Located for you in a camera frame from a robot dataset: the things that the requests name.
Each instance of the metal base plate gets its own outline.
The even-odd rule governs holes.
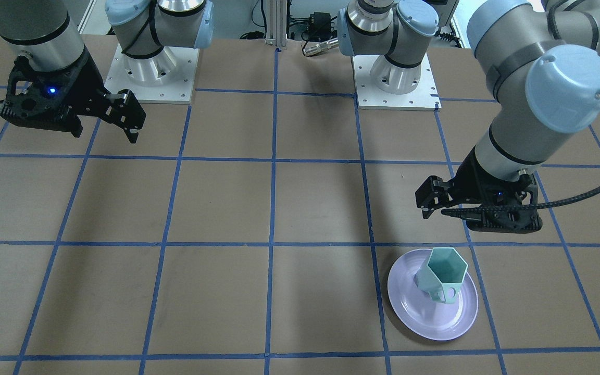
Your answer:
[[[122,47],[117,45],[105,80],[105,88],[112,93],[129,89],[135,93],[135,97],[141,103],[190,104],[200,50],[180,47],[170,47],[170,49],[177,57],[178,67],[181,69],[176,72],[176,80],[162,86],[147,87],[140,86],[129,79],[129,75],[124,69]]]
[[[384,92],[378,88],[369,71],[377,60],[378,55],[364,55],[353,57],[353,78],[358,93],[358,107],[361,109],[396,109],[407,111],[434,111],[441,108],[439,95],[432,69],[429,66],[427,55],[422,62],[423,74],[416,90],[408,94],[395,95]]]

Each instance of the light blue joint cap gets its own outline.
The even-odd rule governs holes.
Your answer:
[[[583,130],[600,112],[600,56],[580,45],[554,47],[529,69],[524,94],[548,128],[559,133]]]
[[[340,52],[345,56],[355,56],[351,44],[351,34],[348,33],[348,21],[346,20],[346,9],[340,9],[337,14],[337,38],[340,40]]]
[[[478,43],[493,24],[510,10],[524,4],[531,7],[527,0],[488,0],[476,9],[467,24],[467,38],[469,38],[473,54],[476,54]]]
[[[410,28],[424,36],[434,36],[439,28],[439,15],[423,0],[400,0],[397,14]]]
[[[203,9],[203,19],[201,20],[201,26],[198,28],[198,35],[196,35],[196,42],[194,48],[207,48],[212,44],[212,35],[214,34],[214,22],[212,22],[212,9],[214,4],[207,0],[205,3],[205,9]]]
[[[105,14],[112,26],[120,26],[147,10],[150,0],[107,0]]]

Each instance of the floor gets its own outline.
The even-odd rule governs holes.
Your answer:
[[[114,36],[85,36],[102,72]],[[441,111],[355,108],[352,68],[215,40],[193,105],[145,105],[137,145],[0,118],[0,373],[600,374],[600,195],[538,233],[421,218],[498,112],[469,50],[431,49]],[[12,67],[0,39],[0,98]],[[600,117],[540,170],[600,184]],[[392,311],[405,252],[452,245],[479,315],[432,342]]]

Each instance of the metal post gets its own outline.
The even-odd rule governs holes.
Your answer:
[[[264,0],[267,30],[265,43],[286,49],[286,17],[288,16],[288,0]]]

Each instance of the black power supply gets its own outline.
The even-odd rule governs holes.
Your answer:
[[[309,41],[326,41],[332,38],[330,14],[313,12],[309,16]]]

